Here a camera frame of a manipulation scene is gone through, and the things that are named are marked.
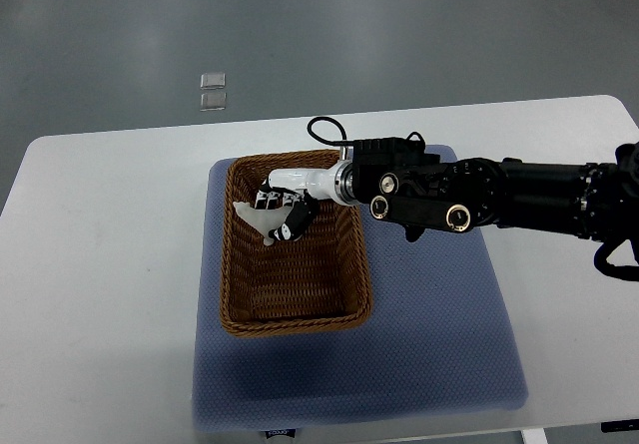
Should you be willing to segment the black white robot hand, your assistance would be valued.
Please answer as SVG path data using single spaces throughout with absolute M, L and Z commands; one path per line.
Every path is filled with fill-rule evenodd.
M 292 207 L 285 223 L 271 231 L 270 236 L 276 241 L 296 241 L 319 214 L 320 202 L 331 201 L 345 207 L 358 204 L 351 181 L 350 160 L 338 160 L 328 169 L 277 169 L 260 185 L 253 208 Z

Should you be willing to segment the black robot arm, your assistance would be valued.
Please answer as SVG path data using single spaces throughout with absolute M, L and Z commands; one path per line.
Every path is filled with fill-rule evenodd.
M 638 248 L 638 147 L 624 144 L 613 163 L 529 164 L 471 158 L 444 163 L 407 138 L 348 140 L 352 156 L 331 180 L 338 192 L 368 206 L 378 221 L 403 226 L 414 242 L 428 229 L 465 233 L 494 224 L 575 235 L 600 242 L 593 263 L 602 274 L 638 279 L 638 266 L 609 256 L 624 242 Z

